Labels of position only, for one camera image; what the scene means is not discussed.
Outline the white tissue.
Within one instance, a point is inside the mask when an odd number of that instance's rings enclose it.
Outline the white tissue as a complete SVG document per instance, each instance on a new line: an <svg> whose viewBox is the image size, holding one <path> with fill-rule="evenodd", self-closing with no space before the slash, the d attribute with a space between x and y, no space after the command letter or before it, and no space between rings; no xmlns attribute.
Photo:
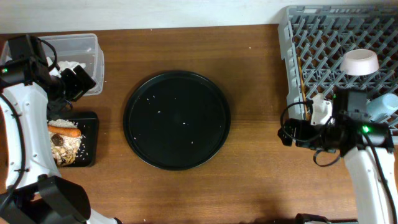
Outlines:
<svg viewBox="0 0 398 224"><path fill-rule="evenodd" d="M80 66L81 68L85 68L86 64L85 63L79 63L79 62L69 62L69 61L59 61L57 63L57 65L55 66L54 69L52 69L49 74L51 76L55 76L55 77L61 77L61 73L65 70L65 69L70 69L73 70L74 68L76 68L77 66Z"/></svg>

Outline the wooden chopstick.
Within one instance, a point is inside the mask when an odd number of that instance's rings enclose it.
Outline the wooden chopstick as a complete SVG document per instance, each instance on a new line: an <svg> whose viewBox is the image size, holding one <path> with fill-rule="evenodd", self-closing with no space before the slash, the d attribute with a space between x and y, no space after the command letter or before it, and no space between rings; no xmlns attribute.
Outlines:
<svg viewBox="0 0 398 224"><path fill-rule="evenodd" d="M300 77L300 89L301 89L301 93L302 93L302 98L303 98L303 102L306 103L307 102L307 97L305 95L305 85L304 85L304 79L303 79L303 71L302 71L302 63L301 63L301 58L297 57L297 63L298 63L298 72L299 72L299 77ZM303 106L304 108L304 118L306 120L309 120L309 114L308 114L308 108L307 105Z"/></svg>

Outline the light blue cup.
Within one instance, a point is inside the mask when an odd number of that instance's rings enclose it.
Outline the light blue cup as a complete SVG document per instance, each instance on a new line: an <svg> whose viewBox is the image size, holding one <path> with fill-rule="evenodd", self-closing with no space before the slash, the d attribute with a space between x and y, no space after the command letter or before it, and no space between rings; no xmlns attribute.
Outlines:
<svg viewBox="0 0 398 224"><path fill-rule="evenodd" d="M397 95L386 93L367 104L370 121L379 121L397 111Z"/></svg>

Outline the white small bowl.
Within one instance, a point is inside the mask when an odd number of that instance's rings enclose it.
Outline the white small bowl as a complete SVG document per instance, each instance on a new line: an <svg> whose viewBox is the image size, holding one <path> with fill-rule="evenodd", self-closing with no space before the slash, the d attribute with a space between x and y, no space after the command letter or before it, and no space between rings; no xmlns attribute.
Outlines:
<svg viewBox="0 0 398 224"><path fill-rule="evenodd" d="M351 76L370 75L379 70L377 54L368 49L351 50L344 54L340 70Z"/></svg>

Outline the orange carrot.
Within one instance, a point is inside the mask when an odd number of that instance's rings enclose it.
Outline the orange carrot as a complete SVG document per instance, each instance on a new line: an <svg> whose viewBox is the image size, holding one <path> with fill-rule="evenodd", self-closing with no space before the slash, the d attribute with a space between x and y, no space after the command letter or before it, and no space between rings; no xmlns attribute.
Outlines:
<svg viewBox="0 0 398 224"><path fill-rule="evenodd" d="M48 130L52 133L64 135L70 138L78 138L81 136L81 131L77 128L63 128L48 125Z"/></svg>

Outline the brown mushroom piece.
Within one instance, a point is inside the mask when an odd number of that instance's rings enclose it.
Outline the brown mushroom piece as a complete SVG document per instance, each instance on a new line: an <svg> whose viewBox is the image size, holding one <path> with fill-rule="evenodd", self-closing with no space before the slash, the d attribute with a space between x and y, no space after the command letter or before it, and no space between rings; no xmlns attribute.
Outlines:
<svg viewBox="0 0 398 224"><path fill-rule="evenodd" d="M54 146L63 146L64 144L64 140L59 134L54 134L50 139Z"/></svg>

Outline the rice and food scraps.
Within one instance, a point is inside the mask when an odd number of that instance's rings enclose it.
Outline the rice and food scraps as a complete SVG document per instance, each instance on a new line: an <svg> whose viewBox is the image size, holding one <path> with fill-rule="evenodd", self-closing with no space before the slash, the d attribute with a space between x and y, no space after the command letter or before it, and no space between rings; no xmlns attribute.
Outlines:
<svg viewBox="0 0 398 224"><path fill-rule="evenodd" d="M50 139L53 159L58 167L85 166L89 163L89 153L83 142L86 140L86 136L83 134L82 129L78 127L77 122L67 119L56 119L48 121L47 126L48 125L63 128L77 128L81 131L81 136L78 138L70 138L61 135L64 140L63 146L54 146ZM50 138L54 134L55 133L49 131Z"/></svg>

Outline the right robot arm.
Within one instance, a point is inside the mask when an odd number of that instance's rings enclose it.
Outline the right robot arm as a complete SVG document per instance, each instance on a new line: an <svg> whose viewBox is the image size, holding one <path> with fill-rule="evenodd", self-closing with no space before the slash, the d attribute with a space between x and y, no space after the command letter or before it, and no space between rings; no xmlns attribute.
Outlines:
<svg viewBox="0 0 398 224"><path fill-rule="evenodd" d="M359 223L397 223L394 144L386 124L372 123L366 111L367 94L339 89L332 101L302 102L313 117L326 106L326 121L280 116L277 133L282 144L321 152L340 153L353 181Z"/></svg>

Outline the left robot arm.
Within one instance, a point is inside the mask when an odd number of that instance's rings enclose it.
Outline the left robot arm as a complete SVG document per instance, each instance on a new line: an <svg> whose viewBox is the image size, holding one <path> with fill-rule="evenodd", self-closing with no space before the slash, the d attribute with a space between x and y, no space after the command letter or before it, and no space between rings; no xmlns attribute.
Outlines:
<svg viewBox="0 0 398 224"><path fill-rule="evenodd" d="M83 187L63 179L53 159L47 114L80 99L96 83L81 66L51 71L38 37L8 40L11 60L1 66L1 112L8 150L1 218L8 223L119 223L93 210Z"/></svg>

